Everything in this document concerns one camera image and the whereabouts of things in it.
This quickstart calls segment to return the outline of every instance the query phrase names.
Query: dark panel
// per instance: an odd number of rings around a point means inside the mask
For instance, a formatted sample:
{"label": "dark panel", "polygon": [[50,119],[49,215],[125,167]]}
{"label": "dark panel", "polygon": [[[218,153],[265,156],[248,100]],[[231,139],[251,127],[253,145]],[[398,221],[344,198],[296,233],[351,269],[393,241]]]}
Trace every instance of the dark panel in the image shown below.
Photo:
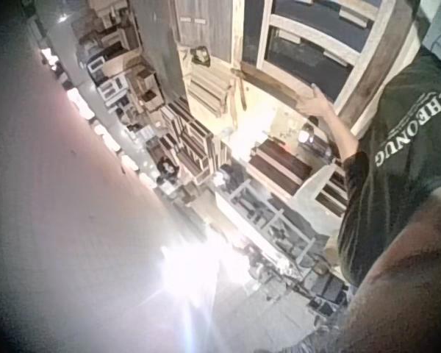
{"label": "dark panel", "polygon": [[313,4],[294,0],[275,0],[273,13],[318,29],[361,52],[372,22],[369,21],[368,28],[363,29],[340,18],[340,8],[340,5],[325,0],[315,0]]}
{"label": "dark panel", "polygon": [[309,178],[312,167],[291,155],[291,153],[272,140],[266,140],[259,146],[259,149],[303,181]]}
{"label": "dark panel", "polygon": [[207,2],[207,26],[211,55],[228,63],[232,52],[232,0],[202,0]]}
{"label": "dark panel", "polygon": [[265,0],[245,0],[242,60],[256,65]]}
{"label": "dark panel", "polygon": [[374,5],[375,7],[380,7],[382,4],[382,0],[363,0],[364,2],[367,2],[368,4]]}
{"label": "dark panel", "polygon": [[270,36],[266,60],[302,81],[315,83],[332,101],[352,70],[323,55],[323,49],[313,43],[296,44],[275,35]]}
{"label": "dark panel", "polygon": [[345,213],[345,209],[343,207],[333,202],[327,195],[323,193],[319,193],[316,200],[320,202],[323,206],[325,206],[327,209],[332,211],[338,217],[341,217],[343,213]]}
{"label": "dark panel", "polygon": [[299,190],[299,184],[289,179],[260,156],[253,156],[249,163],[290,195],[294,195]]}
{"label": "dark panel", "polygon": [[337,201],[339,201],[341,204],[347,205],[348,200],[346,200],[343,196],[341,196],[338,191],[336,191],[334,188],[332,188],[329,185],[325,185],[323,188],[323,191],[325,191],[330,196],[334,197]]}

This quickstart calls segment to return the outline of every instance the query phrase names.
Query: glass pane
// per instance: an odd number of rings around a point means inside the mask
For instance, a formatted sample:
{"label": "glass pane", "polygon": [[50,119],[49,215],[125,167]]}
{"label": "glass pane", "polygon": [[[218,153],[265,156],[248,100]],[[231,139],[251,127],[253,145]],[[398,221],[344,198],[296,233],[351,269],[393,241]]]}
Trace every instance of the glass pane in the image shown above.
{"label": "glass pane", "polygon": [[264,3],[264,0],[245,0],[242,60],[252,65],[257,64]]}
{"label": "glass pane", "polygon": [[295,0],[275,0],[273,13],[301,22],[333,37],[361,52],[368,38],[372,22],[362,28],[340,18],[341,6],[332,1],[315,0],[305,4]]}
{"label": "glass pane", "polygon": [[304,39],[293,43],[278,37],[274,29],[270,31],[266,60],[310,85],[315,83],[332,101],[352,70],[326,57],[321,47]]}

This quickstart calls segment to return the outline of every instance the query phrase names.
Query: bright light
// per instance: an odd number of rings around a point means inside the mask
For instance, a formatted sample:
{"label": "bright light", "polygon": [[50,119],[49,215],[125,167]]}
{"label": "bright light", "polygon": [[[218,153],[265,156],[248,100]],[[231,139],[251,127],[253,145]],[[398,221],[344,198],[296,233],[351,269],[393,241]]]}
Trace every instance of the bright light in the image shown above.
{"label": "bright light", "polygon": [[106,127],[104,127],[103,125],[96,125],[95,127],[93,127],[93,130],[99,136],[103,136],[108,133],[108,130],[106,130]]}
{"label": "bright light", "polygon": [[61,24],[63,21],[65,21],[68,18],[68,16],[66,14],[62,15],[59,17],[59,19],[57,20],[57,23]]}
{"label": "bright light", "polygon": [[218,256],[220,264],[225,269],[229,279],[239,285],[244,285],[251,276],[248,273],[250,262],[246,256],[236,252],[222,236],[211,227],[206,227],[207,245]]}
{"label": "bright light", "polygon": [[104,144],[107,146],[108,149],[119,152],[121,150],[121,146],[115,141],[114,138],[110,134],[102,135]]}
{"label": "bright light", "polygon": [[123,164],[127,167],[127,168],[131,168],[133,171],[138,171],[139,170],[139,166],[136,164],[136,162],[134,162],[134,160],[128,156],[127,154],[125,154],[124,156],[121,157],[121,160],[123,161]]}
{"label": "bright light", "polygon": [[163,246],[161,250],[165,257],[165,289],[200,307],[204,297],[211,295],[211,283],[217,279],[215,253],[209,246],[200,243],[176,249]]}
{"label": "bright light", "polygon": [[155,189],[157,187],[157,183],[152,180],[147,174],[140,173],[139,180],[149,189]]}
{"label": "bright light", "polygon": [[301,130],[299,132],[299,142],[300,143],[306,143],[307,140],[309,140],[310,134],[307,131]]}
{"label": "bright light", "polygon": [[51,48],[41,49],[41,53],[43,53],[44,57],[46,57],[47,62],[50,66],[54,66],[59,61],[59,58],[55,55],[52,55]]}
{"label": "bright light", "polygon": [[173,249],[163,246],[161,250],[165,257],[165,289],[196,307],[215,294],[220,265],[232,282],[244,285],[251,280],[248,258],[235,252],[210,227],[207,227],[206,243],[185,244]]}
{"label": "bright light", "polygon": [[223,174],[219,171],[216,171],[212,176],[212,182],[218,188],[226,184],[226,180],[223,178]]}
{"label": "bright light", "polygon": [[77,90],[76,88],[68,90],[67,97],[77,106],[80,115],[83,118],[90,120],[95,116],[95,113],[90,109],[90,107],[88,107],[87,102],[82,98],[82,96],[80,96],[79,90]]}

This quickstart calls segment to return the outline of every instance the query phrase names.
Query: lamp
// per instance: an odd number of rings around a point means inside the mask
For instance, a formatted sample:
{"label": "lamp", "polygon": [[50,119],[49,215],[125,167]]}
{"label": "lamp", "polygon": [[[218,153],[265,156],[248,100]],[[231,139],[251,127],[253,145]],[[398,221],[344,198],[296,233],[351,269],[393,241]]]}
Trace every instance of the lamp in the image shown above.
{"label": "lamp", "polygon": [[302,126],[298,135],[299,143],[303,147],[317,155],[319,158],[326,161],[326,163],[332,163],[334,155],[332,153],[330,145],[315,136],[315,127],[318,126],[318,118],[316,116],[310,116],[308,121]]}

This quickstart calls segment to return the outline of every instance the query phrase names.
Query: wooden beam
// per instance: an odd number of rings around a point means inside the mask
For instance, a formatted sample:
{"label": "wooden beam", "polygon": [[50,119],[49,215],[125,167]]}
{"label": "wooden beam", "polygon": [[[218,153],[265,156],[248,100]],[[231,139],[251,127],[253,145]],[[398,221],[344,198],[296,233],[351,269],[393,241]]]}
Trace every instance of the wooden beam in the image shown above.
{"label": "wooden beam", "polygon": [[262,70],[292,88],[295,96],[312,96],[312,89],[307,83],[302,82],[276,65],[264,61]]}
{"label": "wooden beam", "polygon": [[372,4],[367,3],[363,0],[331,0],[341,5],[346,9],[353,10],[354,12],[369,18],[372,21],[375,21],[377,18],[377,12],[379,11],[378,7],[375,7]]}
{"label": "wooden beam", "polygon": [[284,31],[292,33],[300,38],[307,39],[351,65],[355,65],[358,60],[359,53],[356,50],[350,48],[339,40],[300,22],[278,15],[271,15],[270,25],[283,29]]}
{"label": "wooden beam", "polygon": [[352,127],[371,102],[406,40],[414,8],[407,1],[384,0],[359,62],[335,102],[335,111]]}
{"label": "wooden beam", "polygon": [[354,11],[351,12],[345,8],[340,10],[340,17],[351,21],[362,28],[366,28],[368,26],[368,19],[366,17],[360,15],[359,13],[355,13]]}
{"label": "wooden beam", "polygon": [[273,0],[265,0],[263,7],[262,30],[259,35],[257,67],[262,68],[265,60],[266,44],[268,43],[268,33],[270,30],[271,9],[273,8]]}
{"label": "wooden beam", "polygon": [[243,22],[245,20],[245,0],[234,0],[232,8],[232,66],[240,69],[243,52]]}
{"label": "wooden beam", "polygon": [[245,81],[272,95],[272,97],[279,101],[282,101],[288,107],[295,109],[297,94],[292,88],[280,82],[275,77],[259,70],[256,66],[241,62],[240,67],[245,74]]}

